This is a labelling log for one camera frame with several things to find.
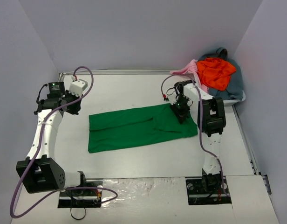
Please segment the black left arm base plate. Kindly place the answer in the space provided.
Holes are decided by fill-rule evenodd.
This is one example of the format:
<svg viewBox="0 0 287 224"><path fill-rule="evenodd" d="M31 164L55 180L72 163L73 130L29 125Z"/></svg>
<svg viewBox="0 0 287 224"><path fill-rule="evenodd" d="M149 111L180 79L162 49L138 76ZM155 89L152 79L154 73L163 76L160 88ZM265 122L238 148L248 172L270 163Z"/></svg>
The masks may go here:
<svg viewBox="0 0 287 224"><path fill-rule="evenodd" d="M57 208L100 208L101 197L98 190L66 190L59 193Z"/></svg>

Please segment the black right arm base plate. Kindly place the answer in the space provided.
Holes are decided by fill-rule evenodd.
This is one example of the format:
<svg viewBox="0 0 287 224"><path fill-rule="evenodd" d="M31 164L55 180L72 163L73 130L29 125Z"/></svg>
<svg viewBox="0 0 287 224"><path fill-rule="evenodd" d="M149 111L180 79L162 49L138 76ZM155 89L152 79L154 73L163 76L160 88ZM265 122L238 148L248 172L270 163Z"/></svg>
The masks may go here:
<svg viewBox="0 0 287 224"><path fill-rule="evenodd" d="M230 193L226 179L224 179L224 186L215 180L208 188L205 188L201 177L186 178L185 184L189 205L232 204L231 198L225 194L225 192Z"/></svg>

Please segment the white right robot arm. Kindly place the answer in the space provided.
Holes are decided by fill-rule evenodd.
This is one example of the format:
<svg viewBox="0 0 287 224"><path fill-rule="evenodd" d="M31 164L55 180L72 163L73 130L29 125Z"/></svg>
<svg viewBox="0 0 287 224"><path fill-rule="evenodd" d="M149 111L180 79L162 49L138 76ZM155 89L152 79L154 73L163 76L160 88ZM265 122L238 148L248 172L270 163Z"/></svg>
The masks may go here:
<svg viewBox="0 0 287 224"><path fill-rule="evenodd" d="M205 153L202 167L202 190L211 193L222 184L223 171L219 160L220 142L226 126L222 98L215 98L187 80L174 84L169 97L170 108L179 123L191 118L198 127L199 143Z"/></svg>

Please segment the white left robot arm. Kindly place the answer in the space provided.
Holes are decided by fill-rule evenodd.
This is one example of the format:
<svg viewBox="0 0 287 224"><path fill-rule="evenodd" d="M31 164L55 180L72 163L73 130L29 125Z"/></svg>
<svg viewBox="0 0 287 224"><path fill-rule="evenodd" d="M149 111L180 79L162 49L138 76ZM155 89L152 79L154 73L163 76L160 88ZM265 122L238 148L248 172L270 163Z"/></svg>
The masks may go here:
<svg viewBox="0 0 287 224"><path fill-rule="evenodd" d="M28 193L40 193L71 188L77 195L88 191L88 183L82 171L67 172L55 161L55 143L64 113L77 115L81 109L80 97L88 83L78 79L69 89L64 82L46 84L46 99L36 99L38 117L36 133L27 157L17 162L16 171L23 179Z"/></svg>

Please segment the green t shirt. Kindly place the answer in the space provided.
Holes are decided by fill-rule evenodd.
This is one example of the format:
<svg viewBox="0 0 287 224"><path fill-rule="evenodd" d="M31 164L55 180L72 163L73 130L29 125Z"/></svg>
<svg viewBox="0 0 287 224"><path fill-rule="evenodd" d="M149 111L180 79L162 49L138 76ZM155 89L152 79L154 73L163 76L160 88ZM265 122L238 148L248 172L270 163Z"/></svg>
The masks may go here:
<svg viewBox="0 0 287 224"><path fill-rule="evenodd" d="M141 147L197 134L193 119L180 124L170 104L105 112L89 116L88 152Z"/></svg>

